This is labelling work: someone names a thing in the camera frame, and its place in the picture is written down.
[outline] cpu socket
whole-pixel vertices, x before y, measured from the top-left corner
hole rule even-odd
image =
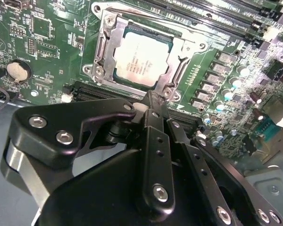
[[[94,2],[92,12],[101,20],[100,31],[94,62],[83,66],[84,73],[127,93],[144,96],[154,90],[168,101],[179,101],[177,87],[193,55],[208,49],[203,35],[120,2]],[[132,14],[147,23],[125,18]]]

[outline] black wire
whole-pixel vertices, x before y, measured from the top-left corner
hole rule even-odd
[[[4,90],[3,88],[1,88],[1,87],[0,87],[0,91],[2,93],[4,93],[5,96],[6,96],[6,99],[5,99],[4,103],[0,106],[0,111],[1,111],[6,105],[8,105],[9,100],[10,100],[10,96],[9,96],[8,92],[6,90]]]

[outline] motherboard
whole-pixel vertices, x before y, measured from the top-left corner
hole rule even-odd
[[[283,0],[0,0],[0,87],[35,105],[154,90],[235,157],[283,128]]]

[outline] metal arm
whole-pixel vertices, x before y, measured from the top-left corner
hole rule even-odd
[[[133,105],[108,99],[22,108],[1,171],[37,201],[39,226],[283,226],[270,203],[197,136],[194,122],[189,139],[154,92]],[[126,150],[73,178],[77,156],[116,143]]]

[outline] green circuit board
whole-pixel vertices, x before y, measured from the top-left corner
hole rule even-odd
[[[13,59],[19,59],[26,62],[33,72],[32,78],[23,84],[15,84],[10,77],[6,76],[0,79],[0,86],[19,93],[20,100],[36,105],[60,103],[62,88],[65,84],[81,81],[96,86],[97,83],[84,74],[82,69],[84,64],[90,64],[94,60],[99,34],[100,20],[91,11],[93,2],[95,1],[32,0],[25,9],[15,10],[0,0],[0,68],[5,68]],[[221,130],[224,134],[224,141],[219,145],[220,152],[229,157],[235,156],[237,150],[233,147],[234,144],[241,142],[242,138],[252,132],[259,123],[252,114],[254,104],[250,104],[249,93],[266,91],[267,95],[263,102],[256,106],[261,109],[272,95],[283,92],[282,83],[273,82],[265,75],[265,68],[268,68],[273,60],[283,62],[283,24],[271,18],[258,16],[251,8],[248,10],[246,7],[239,8],[232,5],[229,0],[198,0],[193,1],[193,4],[188,4],[187,0],[149,1],[159,3],[157,6],[147,1],[119,2],[193,27],[204,34],[209,48],[206,52],[195,54],[192,57],[177,89],[182,98],[178,102],[170,102],[169,107],[193,116],[201,117],[208,113],[211,121],[207,125],[211,128],[208,136],[212,137],[216,130]],[[278,29],[279,34],[277,38],[269,42],[266,50],[254,48],[243,38],[231,35],[230,31],[240,32],[242,35],[248,33],[254,37],[260,37],[259,32],[243,27],[243,23],[240,23],[239,20],[229,19],[230,15],[222,17],[204,10],[203,7],[197,7],[197,2],[199,4],[223,2],[224,10],[232,10],[233,15],[234,13],[243,15],[241,17],[244,21],[253,17],[263,24]],[[256,7],[276,8],[276,4],[271,2],[262,0],[251,2]],[[174,13],[163,10],[166,4],[173,6]],[[213,24],[216,26],[214,30],[206,24],[195,24],[188,17],[180,17],[178,13],[175,13],[178,10],[181,10],[182,13],[190,13],[195,18],[214,20],[218,26]],[[265,56],[259,57],[262,51]],[[191,100],[195,98],[206,74],[210,71],[214,72],[213,66],[218,63],[217,56],[220,53],[236,56],[236,60],[228,64],[222,63],[229,70],[220,73],[223,79],[214,84],[214,91],[203,108],[194,107]],[[246,65],[250,74],[241,77],[237,72],[237,67],[240,65]],[[242,81],[240,89],[233,89],[229,83],[229,79],[234,76],[239,77]],[[101,87],[134,98],[141,98],[115,88]],[[236,98],[226,101],[222,95],[224,89],[230,89]],[[223,111],[216,110],[217,100],[224,102]],[[238,134],[230,135],[232,130],[237,130]]]

